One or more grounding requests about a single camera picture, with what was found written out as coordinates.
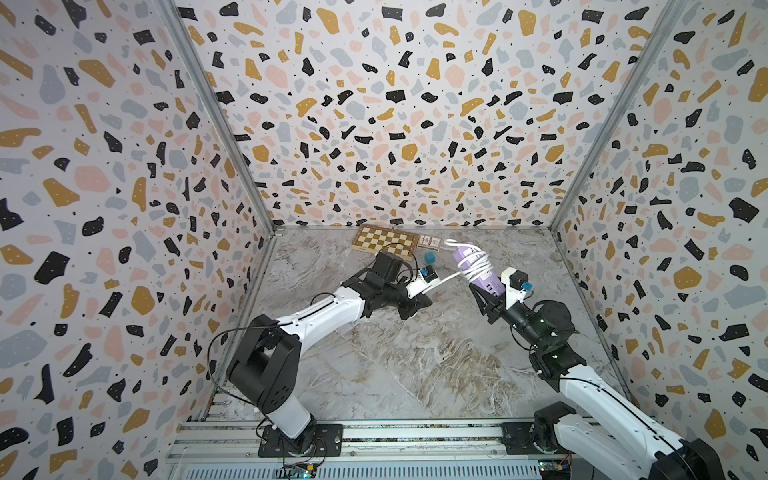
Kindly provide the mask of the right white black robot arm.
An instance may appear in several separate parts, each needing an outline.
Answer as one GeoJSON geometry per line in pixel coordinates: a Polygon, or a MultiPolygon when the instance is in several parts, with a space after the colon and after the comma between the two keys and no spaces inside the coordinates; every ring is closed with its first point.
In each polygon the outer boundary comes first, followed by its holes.
{"type": "Polygon", "coordinates": [[[528,342],[537,376],[565,398],[535,413],[531,436],[537,449],[570,451],[609,479],[724,478],[713,447],[653,420],[570,346],[575,327],[564,303],[542,300],[528,307],[476,285],[470,289],[489,323],[503,320],[528,342]]]}

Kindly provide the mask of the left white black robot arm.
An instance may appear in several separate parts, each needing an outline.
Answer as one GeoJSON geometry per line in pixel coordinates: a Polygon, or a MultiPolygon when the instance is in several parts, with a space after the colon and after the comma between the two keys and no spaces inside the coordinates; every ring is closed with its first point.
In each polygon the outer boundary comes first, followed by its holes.
{"type": "Polygon", "coordinates": [[[425,291],[437,282],[432,267],[409,268],[399,256],[378,253],[373,263],[353,274],[310,306],[278,319],[255,317],[243,328],[225,378],[275,427],[282,451],[304,454],[317,447],[316,420],[294,394],[302,355],[342,326],[393,307],[406,320],[432,305],[425,291]]]}

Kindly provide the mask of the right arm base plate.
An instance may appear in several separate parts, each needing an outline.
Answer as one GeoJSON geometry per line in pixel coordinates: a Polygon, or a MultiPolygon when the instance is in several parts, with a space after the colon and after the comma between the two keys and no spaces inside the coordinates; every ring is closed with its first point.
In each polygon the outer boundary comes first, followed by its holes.
{"type": "Polygon", "coordinates": [[[564,402],[556,402],[537,410],[530,421],[516,420],[501,424],[500,441],[508,455],[566,452],[558,442],[555,425],[565,416],[577,411],[564,402]]]}

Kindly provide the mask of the purple power strip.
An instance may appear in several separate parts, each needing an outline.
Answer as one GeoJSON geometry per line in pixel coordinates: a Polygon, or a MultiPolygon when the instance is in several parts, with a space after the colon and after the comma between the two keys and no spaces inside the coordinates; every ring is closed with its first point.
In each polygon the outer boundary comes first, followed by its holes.
{"type": "Polygon", "coordinates": [[[456,243],[454,247],[456,250],[453,256],[457,267],[469,284],[497,296],[505,293],[505,286],[484,250],[471,243],[456,243]]]}

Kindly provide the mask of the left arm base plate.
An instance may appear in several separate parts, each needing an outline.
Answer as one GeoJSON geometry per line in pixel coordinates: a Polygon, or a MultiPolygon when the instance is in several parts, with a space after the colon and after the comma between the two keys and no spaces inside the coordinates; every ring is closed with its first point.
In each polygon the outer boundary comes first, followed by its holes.
{"type": "Polygon", "coordinates": [[[261,433],[258,457],[339,457],[343,438],[344,426],[341,423],[311,422],[295,439],[289,438],[277,427],[269,427],[261,433]]]}

